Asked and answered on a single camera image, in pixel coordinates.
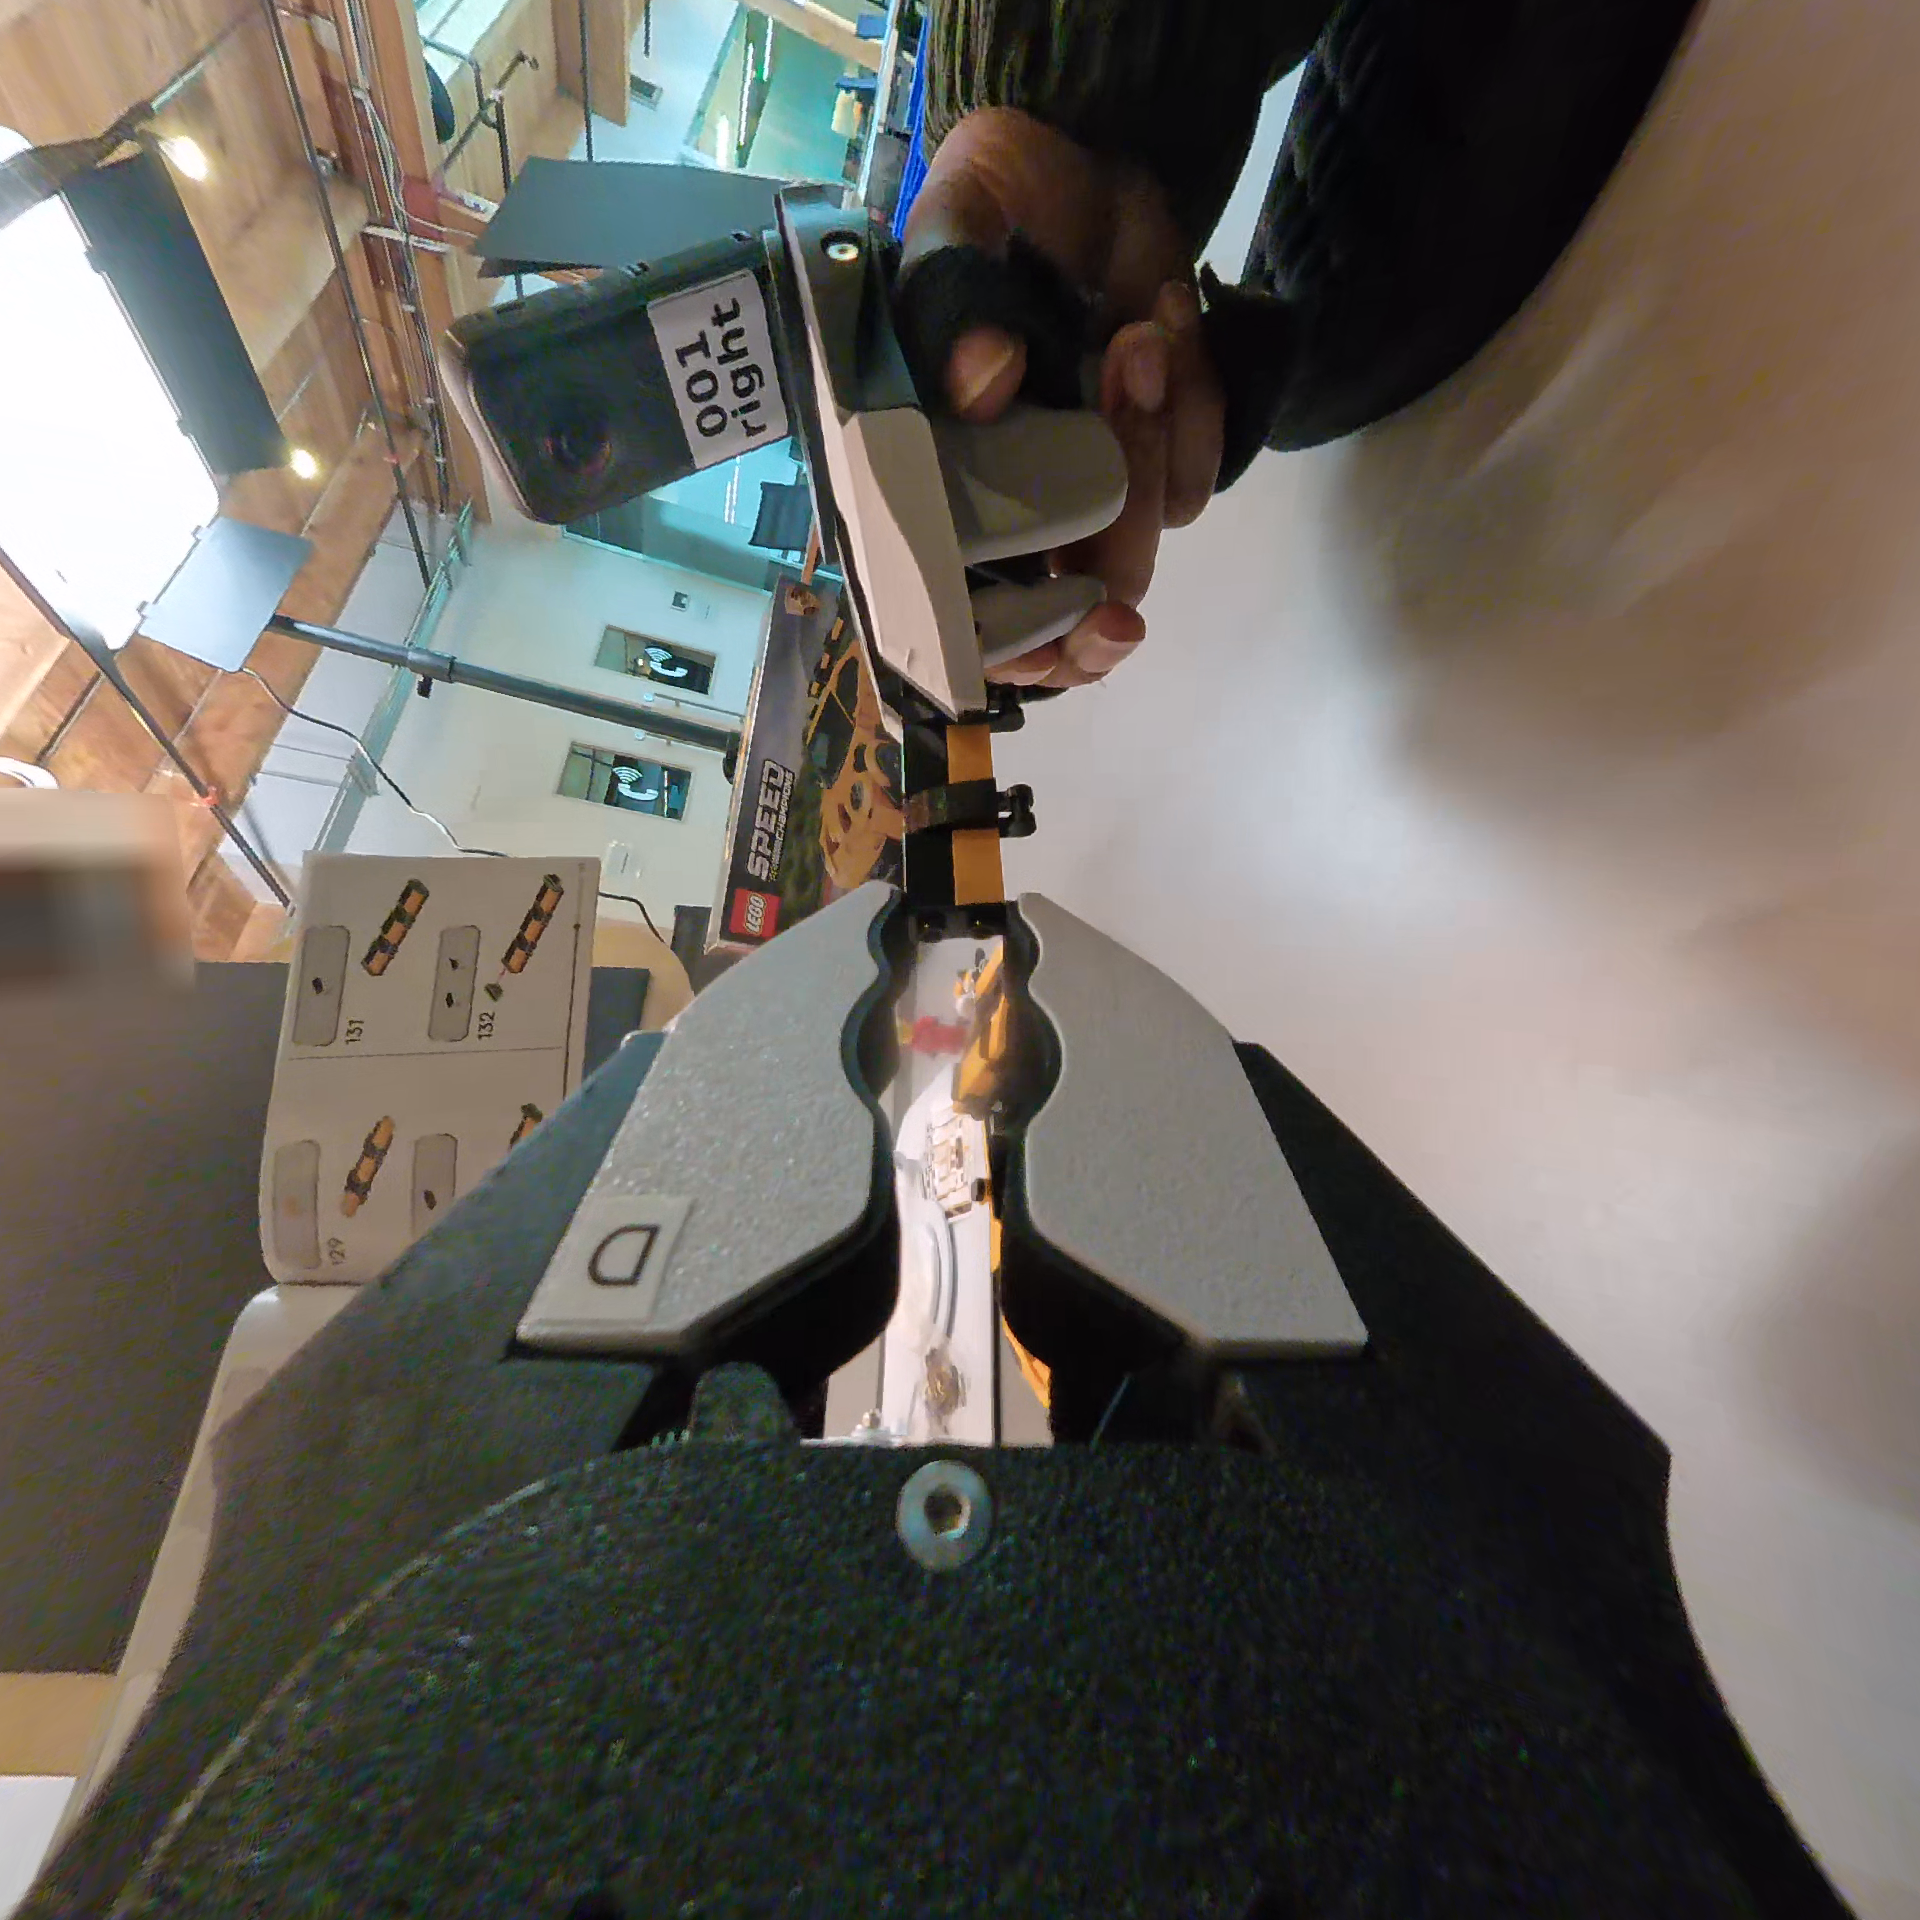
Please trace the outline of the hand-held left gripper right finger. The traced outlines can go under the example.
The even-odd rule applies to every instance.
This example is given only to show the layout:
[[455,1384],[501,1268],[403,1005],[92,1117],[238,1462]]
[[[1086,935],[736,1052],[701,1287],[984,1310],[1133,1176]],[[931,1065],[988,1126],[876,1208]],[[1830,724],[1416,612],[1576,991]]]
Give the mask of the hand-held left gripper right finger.
[[1050,1406],[1128,1375],[1355,1360],[1368,1334],[1238,1049],[1068,908],[1011,905],[999,991],[999,1310]]

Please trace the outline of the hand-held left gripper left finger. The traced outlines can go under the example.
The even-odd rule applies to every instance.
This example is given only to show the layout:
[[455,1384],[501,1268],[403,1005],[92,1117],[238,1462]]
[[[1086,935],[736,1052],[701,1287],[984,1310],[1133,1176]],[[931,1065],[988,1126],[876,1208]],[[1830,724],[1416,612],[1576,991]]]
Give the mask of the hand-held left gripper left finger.
[[660,1043],[517,1325],[546,1355],[748,1363],[807,1398],[898,1296],[904,901],[871,879],[741,960]]

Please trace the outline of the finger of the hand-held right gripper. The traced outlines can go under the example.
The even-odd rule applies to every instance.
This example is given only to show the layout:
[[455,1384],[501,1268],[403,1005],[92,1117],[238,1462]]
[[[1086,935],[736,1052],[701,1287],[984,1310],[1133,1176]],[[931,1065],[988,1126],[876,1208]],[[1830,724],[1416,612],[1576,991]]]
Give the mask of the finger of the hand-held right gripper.
[[931,422],[823,407],[823,454],[876,665],[957,721],[988,707],[966,569]]

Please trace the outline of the black and yellow lego strip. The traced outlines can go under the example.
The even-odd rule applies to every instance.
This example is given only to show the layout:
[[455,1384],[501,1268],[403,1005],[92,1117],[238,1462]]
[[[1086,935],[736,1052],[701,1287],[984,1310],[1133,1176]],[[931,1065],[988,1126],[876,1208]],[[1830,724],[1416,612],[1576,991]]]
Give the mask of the black and yellow lego strip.
[[1002,843],[1036,832],[1028,784],[1002,784],[994,749],[1023,726],[1023,687],[992,686],[983,713],[948,719],[925,703],[902,719],[902,908],[919,941],[999,933]]

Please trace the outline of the yellow lego car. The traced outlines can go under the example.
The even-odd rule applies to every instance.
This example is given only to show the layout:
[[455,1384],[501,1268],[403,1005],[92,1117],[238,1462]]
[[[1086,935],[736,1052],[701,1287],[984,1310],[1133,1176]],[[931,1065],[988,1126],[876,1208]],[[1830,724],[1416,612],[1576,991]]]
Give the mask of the yellow lego car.
[[951,1103],[980,1133],[978,1199],[989,1221],[992,1325],[999,1341],[1002,1435],[1038,1443],[1050,1435],[1051,1374],[1016,1337],[1004,1301],[1004,1199],[1011,1179],[1011,1140],[1016,1117],[1021,1029],[1014,1012],[1004,941],[983,943],[955,989],[966,1015],[966,1043],[951,1080]]

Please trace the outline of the lego set box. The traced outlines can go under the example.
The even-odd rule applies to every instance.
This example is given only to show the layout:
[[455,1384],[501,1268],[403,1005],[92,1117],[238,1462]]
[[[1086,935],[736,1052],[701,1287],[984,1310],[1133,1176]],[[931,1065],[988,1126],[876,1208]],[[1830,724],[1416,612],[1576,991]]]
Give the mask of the lego set box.
[[775,572],[709,949],[751,949],[902,873],[901,747],[840,583]]

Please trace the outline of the lego instruction booklet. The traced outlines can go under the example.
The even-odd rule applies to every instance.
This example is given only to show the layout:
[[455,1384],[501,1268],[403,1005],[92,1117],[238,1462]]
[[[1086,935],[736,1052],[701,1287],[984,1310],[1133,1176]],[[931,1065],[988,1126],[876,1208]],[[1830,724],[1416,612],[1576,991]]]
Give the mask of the lego instruction booklet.
[[258,1164],[275,1281],[374,1280],[581,1085],[602,867],[304,859]]

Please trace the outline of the person's right hand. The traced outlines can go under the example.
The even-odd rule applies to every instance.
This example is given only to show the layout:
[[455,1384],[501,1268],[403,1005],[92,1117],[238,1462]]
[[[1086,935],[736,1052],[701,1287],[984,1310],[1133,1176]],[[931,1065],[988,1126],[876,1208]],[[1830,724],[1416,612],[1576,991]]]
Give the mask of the person's right hand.
[[1215,489],[1226,401],[1203,333],[1194,237],[1165,187],[1128,158],[1090,150],[1011,108],[970,112],[944,137],[909,213],[902,257],[948,247],[1002,251],[1019,232],[1095,303],[1098,411],[1126,461],[1111,526],[1056,552],[1056,572],[1102,585],[1062,638],[1002,662],[1023,687],[1106,679],[1142,640],[1162,539]]

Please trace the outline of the black flag panel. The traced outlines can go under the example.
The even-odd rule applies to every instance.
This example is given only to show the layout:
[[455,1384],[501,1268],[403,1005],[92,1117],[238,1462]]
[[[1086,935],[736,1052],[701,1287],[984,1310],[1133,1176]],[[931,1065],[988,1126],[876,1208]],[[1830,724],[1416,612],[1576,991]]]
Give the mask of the black flag panel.
[[781,179],[650,159],[527,158],[474,243],[487,280],[622,269],[775,223]]
[[300,534],[220,515],[199,528],[166,585],[139,612],[136,638],[238,671],[312,555]]

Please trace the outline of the metal stand pole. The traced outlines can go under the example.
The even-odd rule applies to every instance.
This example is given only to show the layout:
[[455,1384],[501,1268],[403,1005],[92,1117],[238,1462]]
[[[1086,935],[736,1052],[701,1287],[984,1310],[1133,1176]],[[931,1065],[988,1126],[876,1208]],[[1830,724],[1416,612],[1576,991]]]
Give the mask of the metal stand pole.
[[675,740],[686,747],[699,747],[704,751],[726,755],[741,742],[739,721],[714,724],[701,718],[663,711],[659,703],[636,703],[584,687],[525,679],[415,644],[376,640],[278,612],[267,619],[267,630],[318,644],[331,653],[386,665],[424,686],[448,684],[458,687],[476,687],[503,700],[610,721],[614,726]]

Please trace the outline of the studio softbox light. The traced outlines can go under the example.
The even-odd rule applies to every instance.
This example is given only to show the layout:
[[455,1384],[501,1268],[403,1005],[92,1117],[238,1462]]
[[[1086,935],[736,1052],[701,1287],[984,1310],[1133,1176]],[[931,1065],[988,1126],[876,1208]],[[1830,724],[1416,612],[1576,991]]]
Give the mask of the studio softbox light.
[[231,517],[224,484],[293,447],[166,159],[11,128],[3,156],[5,572],[119,655],[197,531]]

